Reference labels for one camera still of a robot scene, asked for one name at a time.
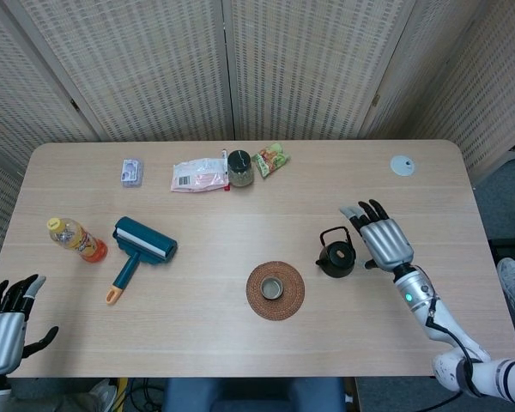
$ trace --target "cast iron kettle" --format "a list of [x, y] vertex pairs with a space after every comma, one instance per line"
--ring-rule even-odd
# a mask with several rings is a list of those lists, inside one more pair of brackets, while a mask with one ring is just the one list
[[[338, 240], [337, 242], [325, 245], [324, 235], [338, 229], [345, 231], [347, 242]], [[351, 273], [354, 267], [356, 252], [351, 243], [349, 230], [345, 226], [333, 227], [332, 229], [322, 232], [320, 234], [320, 243], [323, 245], [323, 250], [320, 252], [318, 261], [315, 263], [321, 267], [326, 275], [339, 278]]]

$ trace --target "yellow bottle cap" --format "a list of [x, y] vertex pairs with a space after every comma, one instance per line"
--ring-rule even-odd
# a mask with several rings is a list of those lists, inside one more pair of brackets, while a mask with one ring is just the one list
[[52, 217], [48, 223], [48, 230], [54, 233], [60, 233], [65, 229], [65, 223], [58, 217]]

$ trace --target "rattan coaster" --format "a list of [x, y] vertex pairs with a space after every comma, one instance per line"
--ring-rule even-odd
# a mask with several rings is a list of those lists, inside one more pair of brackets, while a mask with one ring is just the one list
[[[280, 298], [267, 300], [261, 294], [261, 282], [274, 276], [281, 280], [284, 288]], [[251, 308], [262, 318], [284, 320], [300, 309], [306, 295], [306, 286], [300, 273], [284, 262], [260, 264], [248, 277], [246, 298]]]

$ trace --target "lint roller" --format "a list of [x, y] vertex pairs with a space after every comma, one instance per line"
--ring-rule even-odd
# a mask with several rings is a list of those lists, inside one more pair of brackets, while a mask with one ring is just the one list
[[123, 217], [114, 227], [112, 237], [130, 258], [106, 294], [107, 305], [113, 305], [124, 292], [139, 262], [165, 264], [172, 259], [178, 249], [178, 242], [175, 240], [129, 217]]

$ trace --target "white disc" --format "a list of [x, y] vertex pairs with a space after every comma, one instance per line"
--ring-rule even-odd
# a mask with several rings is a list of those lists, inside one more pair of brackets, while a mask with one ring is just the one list
[[414, 173], [415, 163], [406, 156], [393, 156], [391, 159], [391, 170], [399, 176], [410, 176]]

